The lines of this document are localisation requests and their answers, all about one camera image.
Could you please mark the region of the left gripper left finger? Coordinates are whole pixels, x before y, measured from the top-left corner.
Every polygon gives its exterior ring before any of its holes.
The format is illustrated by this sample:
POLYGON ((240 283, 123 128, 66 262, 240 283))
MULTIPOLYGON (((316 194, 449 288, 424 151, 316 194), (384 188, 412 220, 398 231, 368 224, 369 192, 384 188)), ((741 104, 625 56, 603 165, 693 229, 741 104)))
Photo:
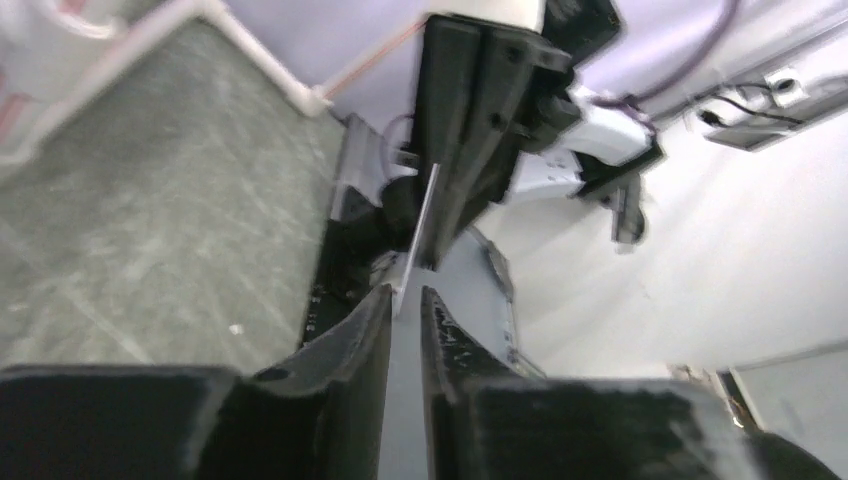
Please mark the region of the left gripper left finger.
POLYGON ((15 366, 1 373, 5 479, 373 479, 392 292, 373 289, 284 362, 15 366))

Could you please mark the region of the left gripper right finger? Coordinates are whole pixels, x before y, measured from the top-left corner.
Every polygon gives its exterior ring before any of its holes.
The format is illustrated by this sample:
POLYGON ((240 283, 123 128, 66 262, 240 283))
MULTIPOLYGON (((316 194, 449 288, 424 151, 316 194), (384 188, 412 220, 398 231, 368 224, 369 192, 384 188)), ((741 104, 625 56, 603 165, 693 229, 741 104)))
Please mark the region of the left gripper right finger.
POLYGON ((434 479, 758 479, 742 431, 708 391, 677 380, 525 376, 421 294, 434 479))

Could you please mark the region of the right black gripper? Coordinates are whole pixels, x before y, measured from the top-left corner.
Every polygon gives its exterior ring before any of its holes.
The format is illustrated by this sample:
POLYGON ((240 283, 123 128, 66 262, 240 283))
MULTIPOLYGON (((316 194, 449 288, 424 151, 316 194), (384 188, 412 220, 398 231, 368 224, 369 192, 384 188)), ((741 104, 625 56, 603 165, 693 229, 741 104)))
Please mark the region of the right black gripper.
POLYGON ((541 1, 537 25, 515 25, 481 2, 443 10, 423 29, 410 151, 418 182, 434 180, 423 264, 436 267, 462 229, 469 199, 499 199, 521 151, 540 150, 574 110, 560 100, 574 67, 621 31, 610 1, 541 1))

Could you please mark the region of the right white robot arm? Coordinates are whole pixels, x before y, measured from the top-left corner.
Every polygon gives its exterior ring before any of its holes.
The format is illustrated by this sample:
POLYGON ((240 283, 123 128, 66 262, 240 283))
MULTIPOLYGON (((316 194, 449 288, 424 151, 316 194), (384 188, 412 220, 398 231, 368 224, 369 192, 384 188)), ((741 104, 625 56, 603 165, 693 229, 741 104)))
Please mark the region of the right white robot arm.
POLYGON ((577 66, 622 30, 609 1, 434 1, 423 23, 410 151, 424 203, 420 266, 502 199, 521 153, 559 145, 593 166, 579 195, 602 196, 658 156, 634 114, 578 88, 577 66))

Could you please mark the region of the black VIP credit card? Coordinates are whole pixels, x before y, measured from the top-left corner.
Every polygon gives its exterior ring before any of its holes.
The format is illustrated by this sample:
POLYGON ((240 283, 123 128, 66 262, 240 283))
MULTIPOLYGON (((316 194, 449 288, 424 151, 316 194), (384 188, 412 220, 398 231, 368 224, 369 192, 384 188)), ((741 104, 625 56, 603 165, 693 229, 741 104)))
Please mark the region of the black VIP credit card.
POLYGON ((425 190, 423 202, 421 204, 421 209, 413 232, 412 242, 407 252, 406 260, 403 266, 401 280, 398 285, 398 288, 395 290, 395 294, 393 297, 392 320, 395 320, 400 316, 400 312, 402 310, 402 305, 404 302, 404 296, 409 291, 408 284, 410 276, 416 266, 418 254, 421 249, 421 244, 425 236, 423 231, 427 224, 431 205, 433 203, 439 172, 440 165, 434 164, 430 171, 427 188, 425 190))

